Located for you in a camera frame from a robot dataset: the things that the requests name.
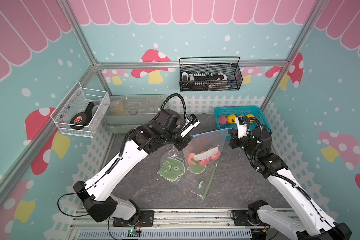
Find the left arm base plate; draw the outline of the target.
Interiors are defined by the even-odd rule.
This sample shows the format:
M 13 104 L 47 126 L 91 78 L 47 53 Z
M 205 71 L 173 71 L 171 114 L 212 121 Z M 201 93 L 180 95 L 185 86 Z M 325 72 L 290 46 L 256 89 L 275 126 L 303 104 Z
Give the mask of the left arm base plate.
M 152 227 L 154 221 L 154 211 L 139 211 L 136 212 L 130 220 L 123 220 L 121 218 L 113 218 L 113 227 Z

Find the pink peach front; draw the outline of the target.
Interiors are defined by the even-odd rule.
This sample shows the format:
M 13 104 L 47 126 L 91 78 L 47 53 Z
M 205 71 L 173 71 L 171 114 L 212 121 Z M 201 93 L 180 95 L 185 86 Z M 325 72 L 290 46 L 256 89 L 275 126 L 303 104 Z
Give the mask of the pink peach front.
M 218 117 L 218 122 L 220 125 L 225 125 L 227 123 L 227 118 L 225 116 Z

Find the clear blue zip-top bag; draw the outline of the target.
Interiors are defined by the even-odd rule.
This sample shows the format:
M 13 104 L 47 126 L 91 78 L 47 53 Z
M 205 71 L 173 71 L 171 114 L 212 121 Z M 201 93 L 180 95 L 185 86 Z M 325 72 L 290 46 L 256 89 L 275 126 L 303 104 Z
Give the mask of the clear blue zip-top bag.
M 221 158 L 223 148 L 228 136 L 228 129 L 217 130 L 207 133 L 202 133 L 193 136 L 193 139 L 190 143 L 183 149 L 183 154 L 187 163 L 187 157 L 189 153 L 195 153 L 195 162 L 198 163 L 195 166 L 190 167 L 206 167 L 212 163 L 215 163 L 217 160 Z M 210 158 L 211 155 L 216 153 L 214 148 L 218 147 L 221 152 L 220 157 L 216 161 L 211 161 L 205 166 L 200 166 L 199 162 L 203 159 Z

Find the white black items in basket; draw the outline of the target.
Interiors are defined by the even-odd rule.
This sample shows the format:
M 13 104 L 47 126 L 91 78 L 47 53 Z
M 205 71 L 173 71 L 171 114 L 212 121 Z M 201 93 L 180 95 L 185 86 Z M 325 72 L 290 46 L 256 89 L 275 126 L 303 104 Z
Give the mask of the white black items in basket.
M 228 86 L 228 77 L 222 71 L 213 73 L 182 72 L 180 87 L 192 91 L 208 91 L 225 89 Z

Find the clear acrylic wall bin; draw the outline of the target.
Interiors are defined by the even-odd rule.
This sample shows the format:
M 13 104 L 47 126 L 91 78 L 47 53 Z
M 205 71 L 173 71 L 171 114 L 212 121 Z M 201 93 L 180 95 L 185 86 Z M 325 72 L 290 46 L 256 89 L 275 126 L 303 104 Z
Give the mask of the clear acrylic wall bin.
M 73 116 L 84 112 L 88 103 L 94 102 L 93 118 L 82 130 L 74 130 L 70 127 Z M 92 138 L 109 108 L 109 93 L 102 90 L 84 88 L 79 82 L 75 84 L 71 92 L 64 98 L 51 114 L 51 118 L 63 135 Z

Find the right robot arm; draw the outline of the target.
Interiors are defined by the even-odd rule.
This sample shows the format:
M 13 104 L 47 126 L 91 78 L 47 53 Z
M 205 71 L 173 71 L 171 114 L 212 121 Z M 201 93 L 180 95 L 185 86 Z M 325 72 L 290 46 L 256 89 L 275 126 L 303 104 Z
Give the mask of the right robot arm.
M 248 222 L 253 226 L 274 227 L 292 240 L 349 240 L 351 229 L 322 210 L 281 157 L 272 153 L 270 129 L 255 117 L 239 116 L 235 123 L 237 128 L 229 130 L 230 147 L 245 152 L 251 167 L 282 194 L 299 218 L 293 220 L 267 202 L 258 200 L 248 206 Z

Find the green zipper bag with coasters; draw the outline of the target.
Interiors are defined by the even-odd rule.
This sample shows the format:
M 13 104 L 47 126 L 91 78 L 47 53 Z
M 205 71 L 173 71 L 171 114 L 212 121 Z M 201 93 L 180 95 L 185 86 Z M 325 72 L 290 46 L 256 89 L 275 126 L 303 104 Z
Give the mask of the green zipper bag with coasters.
M 162 156 L 157 174 L 205 200 L 217 169 L 216 161 L 191 165 L 184 154 L 173 147 Z

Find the black tape roll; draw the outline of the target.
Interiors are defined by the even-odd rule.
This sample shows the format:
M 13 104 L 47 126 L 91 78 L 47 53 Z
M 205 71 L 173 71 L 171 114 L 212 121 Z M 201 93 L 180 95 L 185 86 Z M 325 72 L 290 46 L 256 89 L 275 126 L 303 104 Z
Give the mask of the black tape roll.
M 94 102 L 89 102 L 84 112 L 80 112 L 72 117 L 70 127 L 74 130 L 82 130 L 84 127 L 88 126 L 93 118 L 94 107 Z

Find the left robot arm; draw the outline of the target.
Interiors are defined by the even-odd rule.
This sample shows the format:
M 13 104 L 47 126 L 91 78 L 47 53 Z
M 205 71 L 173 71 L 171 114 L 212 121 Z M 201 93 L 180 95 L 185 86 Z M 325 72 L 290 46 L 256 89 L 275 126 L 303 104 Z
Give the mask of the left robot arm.
M 136 226 L 143 221 L 136 203 L 117 198 L 112 192 L 149 154 L 169 144 L 182 151 L 191 142 L 190 131 L 200 122 L 194 114 L 187 116 L 186 113 L 182 95 L 169 95 L 152 120 L 126 133 L 120 151 L 103 169 L 86 182 L 74 184 L 73 194 L 82 201 L 88 216 L 97 223 L 114 218 Z

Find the large pink peach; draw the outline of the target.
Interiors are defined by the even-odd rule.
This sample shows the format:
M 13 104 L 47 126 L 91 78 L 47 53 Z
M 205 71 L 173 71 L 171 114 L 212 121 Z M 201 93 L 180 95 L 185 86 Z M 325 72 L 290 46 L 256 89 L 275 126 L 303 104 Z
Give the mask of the large pink peach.
M 205 166 L 206 164 L 208 164 L 210 162 L 210 158 L 206 158 L 206 159 L 203 159 L 199 162 L 199 165 L 200 166 Z

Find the small green circuit board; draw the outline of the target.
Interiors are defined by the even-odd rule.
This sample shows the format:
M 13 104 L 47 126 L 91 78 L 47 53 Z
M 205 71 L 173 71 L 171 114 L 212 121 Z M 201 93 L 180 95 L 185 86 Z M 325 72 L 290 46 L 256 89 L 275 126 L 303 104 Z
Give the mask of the small green circuit board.
M 141 234 L 142 234 L 142 231 L 131 229 L 131 230 L 128 230 L 127 237 L 139 238 L 141 236 Z

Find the translucent green storage box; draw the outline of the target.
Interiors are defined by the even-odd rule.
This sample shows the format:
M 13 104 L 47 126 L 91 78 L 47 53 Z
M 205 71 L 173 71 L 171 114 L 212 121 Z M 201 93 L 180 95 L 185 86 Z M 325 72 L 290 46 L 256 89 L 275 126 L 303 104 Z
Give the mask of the translucent green storage box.
M 114 134 L 125 134 L 151 121 L 165 99 L 164 95 L 111 96 L 105 125 Z

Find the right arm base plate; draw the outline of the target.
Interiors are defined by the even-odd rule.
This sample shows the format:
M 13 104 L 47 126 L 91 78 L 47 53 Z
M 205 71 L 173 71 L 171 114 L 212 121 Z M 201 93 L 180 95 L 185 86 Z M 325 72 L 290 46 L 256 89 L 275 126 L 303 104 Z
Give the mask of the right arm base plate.
M 234 221 L 236 227 L 270 227 L 270 225 L 260 220 L 257 212 L 254 210 L 232 210 L 230 213 L 230 217 Z

